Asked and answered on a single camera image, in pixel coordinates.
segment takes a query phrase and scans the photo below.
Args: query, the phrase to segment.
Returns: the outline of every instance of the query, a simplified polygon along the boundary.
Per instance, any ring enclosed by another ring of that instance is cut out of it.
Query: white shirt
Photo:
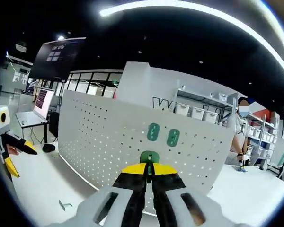
[[[242,149],[245,138],[248,136],[247,119],[240,117],[238,113],[234,113],[228,118],[226,127],[231,129],[235,133],[238,138],[239,145]],[[233,146],[231,146],[231,151],[236,152]]]

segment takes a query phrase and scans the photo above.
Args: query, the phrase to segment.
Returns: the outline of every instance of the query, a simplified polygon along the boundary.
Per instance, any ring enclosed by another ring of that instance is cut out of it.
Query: ceiling
[[[67,5],[61,1],[43,2],[42,6],[34,3],[21,6],[17,21],[10,22],[12,36],[7,48],[10,55],[33,62],[42,43],[59,35],[86,36],[86,44],[72,70],[123,69],[127,61],[144,61],[152,67],[218,82],[271,110],[284,106],[284,70],[279,63],[252,36],[220,18],[169,7],[132,9],[101,18],[100,9],[125,1],[68,1]],[[245,20],[284,60],[281,42],[247,1],[193,2]],[[276,8],[284,25],[284,6],[277,2],[267,1]],[[18,41],[26,42],[26,53],[15,49]]]

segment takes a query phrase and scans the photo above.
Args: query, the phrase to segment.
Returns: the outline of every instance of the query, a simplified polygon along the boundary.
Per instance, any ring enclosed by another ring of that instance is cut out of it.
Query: pegboard
[[[156,141],[147,139],[151,123],[160,126]],[[180,136],[167,145],[170,129]],[[139,163],[145,150],[172,165],[186,187],[207,194],[229,153],[233,132],[222,126],[114,99],[66,90],[59,119],[59,152],[87,181],[101,189],[121,170]],[[148,184],[144,211],[155,214]]]

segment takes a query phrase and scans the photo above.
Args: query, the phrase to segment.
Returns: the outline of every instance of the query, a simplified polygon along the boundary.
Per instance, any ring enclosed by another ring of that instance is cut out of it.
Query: face mask
[[[248,105],[239,105],[238,111],[239,111],[239,114],[242,117],[247,117],[247,115],[249,113],[249,106]]]

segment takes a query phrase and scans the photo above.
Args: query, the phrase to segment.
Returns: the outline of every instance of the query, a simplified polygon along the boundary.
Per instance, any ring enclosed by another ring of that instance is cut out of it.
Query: desk
[[[18,120],[18,123],[22,129],[22,137],[24,138],[24,132],[23,130],[26,128],[32,128],[35,126],[44,126],[44,142],[47,143],[47,124],[48,121],[43,121],[41,118],[39,118],[37,115],[34,114],[34,112],[19,112],[16,113],[16,118]]]
[[[39,226],[61,223],[73,217],[77,206],[96,190],[76,175],[57,152],[11,156],[20,178],[13,183],[22,207]],[[237,223],[258,227],[277,207],[284,196],[284,182],[267,171],[247,166],[247,173],[224,165],[208,196],[218,202],[225,217]],[[239,200],[238,195],[245,194]],[[71,203],[66,207],[62,203]],[[140,227],[159,227],[156,217],[143,214]]]

